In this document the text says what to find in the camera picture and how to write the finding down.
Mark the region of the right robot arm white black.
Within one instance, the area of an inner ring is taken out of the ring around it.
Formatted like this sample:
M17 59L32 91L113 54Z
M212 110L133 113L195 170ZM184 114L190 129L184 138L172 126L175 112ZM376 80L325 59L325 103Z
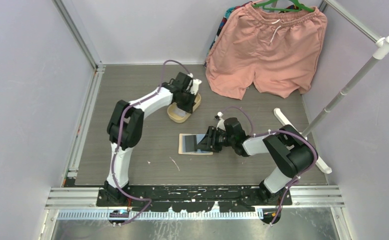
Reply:
M235 117L220 119L217 126L209 126L202 139L196 140L196 152L218 153L231 147L242 157L270 154L276 168L260 184L260 199L268 206L280 198L280 191L289 189L315 165L318 152L292 125L278 130L249 136Z

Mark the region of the beige leather card holder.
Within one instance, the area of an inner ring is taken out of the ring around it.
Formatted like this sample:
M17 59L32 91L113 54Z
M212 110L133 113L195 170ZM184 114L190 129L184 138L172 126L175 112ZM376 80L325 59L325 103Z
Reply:
M178 136L178 154L180 155L213 155L211 151L204 151L197 147L197 144L204 138L205 134L180 133Z

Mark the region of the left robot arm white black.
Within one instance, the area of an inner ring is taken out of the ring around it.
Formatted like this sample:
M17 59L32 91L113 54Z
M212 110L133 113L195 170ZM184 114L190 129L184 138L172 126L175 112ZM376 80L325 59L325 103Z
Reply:
M192 114L200 99L201 83L193 74L179 72L176 78L160 83L139 99L116 103L106 128L111 146L110 169L103 187L107 201L121 207L130 197L126 191L129 165L134 147L141 140L145 118L167 106Z

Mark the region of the beige oval plastic tray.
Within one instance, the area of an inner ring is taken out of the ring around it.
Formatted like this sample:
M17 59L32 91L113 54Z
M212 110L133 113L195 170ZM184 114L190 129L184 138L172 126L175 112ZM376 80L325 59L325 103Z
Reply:
M192 108L192 112L193 113L200 106L201 101L202 101L202 97L198 93L196 95L195 100L194 100L194 105L193 105L193 108ZM171 105L169 105L166 112L168 114L168 117L172 121L174 121L175 123L178 123L178 124L184 123L192 115L191 113L186 112L186 111L178 108L176 103L172 103Z

